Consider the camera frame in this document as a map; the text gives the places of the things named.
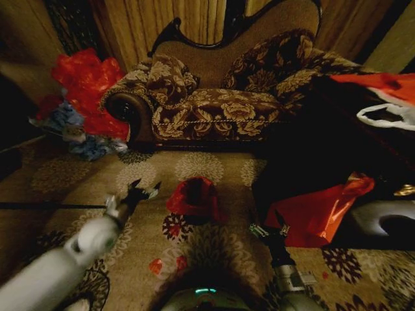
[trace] carpet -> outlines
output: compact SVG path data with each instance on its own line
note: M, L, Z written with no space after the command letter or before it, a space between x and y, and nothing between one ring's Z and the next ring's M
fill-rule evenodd
M216 284L243 293L253 310L278 310L270 254L248 232L255 207L250 185L264 160L244 153L161 151L107 155L90 163L47 140L24 146L21 153L23 167L0 182L0 200L14 202L0 210L2 283L103 213L100 206L87 205L103 205L107 193L125 192L127 183L142 178L144 186L161 181L159 195L138 205L115 247L88 268L62 308L150 310L173 290ZM225 225L189 224L166 210L177 184L192 176L214 182L229 215ZM52 208L56 203L70 208ZM414 253L289 252L301 271L313 272L318 283L307 293L325 310L414 308Z

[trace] throw pillow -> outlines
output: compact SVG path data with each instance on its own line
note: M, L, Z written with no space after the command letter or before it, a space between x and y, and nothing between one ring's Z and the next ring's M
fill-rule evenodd
M193 93L195 89L198 88L200 83L200 78L192 74L189 70L187 70L183 74L184 85L186 86L187 95Z
M222 87L273 93L277 83L305 66L313 39L308 30L295 29L258 43L233 62Z
M186 66L177 58L156 54L148 74L147 89L166 108L178 104L187 97L185 71Z

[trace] wall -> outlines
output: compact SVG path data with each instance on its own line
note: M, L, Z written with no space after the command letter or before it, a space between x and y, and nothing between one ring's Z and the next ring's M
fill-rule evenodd
M415 57L415 0L388 31L365 65L379 71L399 73Z
M182 19L180 29L190 40L214 43L222 38L226 0L89 1L106 46L127 69L147 57L173 17Z
M40 0L0 1L0 74L33 101L59 92L50 70L62 46Z
M252 15L270 0L248 0ZM323 16L315 46L354 59L394 0L321 0Z

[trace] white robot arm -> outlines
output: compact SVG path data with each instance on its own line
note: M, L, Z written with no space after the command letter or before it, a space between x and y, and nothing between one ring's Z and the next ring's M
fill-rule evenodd
M107 199L107 210L100 218L86 223L62 248L56 248L29 264L0 289L0 311L53 310L82 281L85 270L111 250L140 200L157 195L153 189L129 185L128 196Z

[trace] red plastic bag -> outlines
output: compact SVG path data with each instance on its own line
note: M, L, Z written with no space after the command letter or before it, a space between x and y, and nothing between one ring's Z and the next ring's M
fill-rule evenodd
M286 246L319 248L330 243L343 219L358 196L374 188L374 180L353 173L345 185L302 194L271 204L265 225L281 227L275 210L290 226Z
M72 56L59 55L52 69L52 77L67 89L66 99L85 117L88 134L127 140L128 124L99 109L101 97L123 76L115 58L102 62L92 48Z
M210 217L216 222L225 222L227 219L219 210L215 186L202 176L181 182L166 205L172 213L180 215Z
M374 73L372 75L333 75L330 77L337 82L353 82L366 87L374 87L415 105L415 73L404 75Z

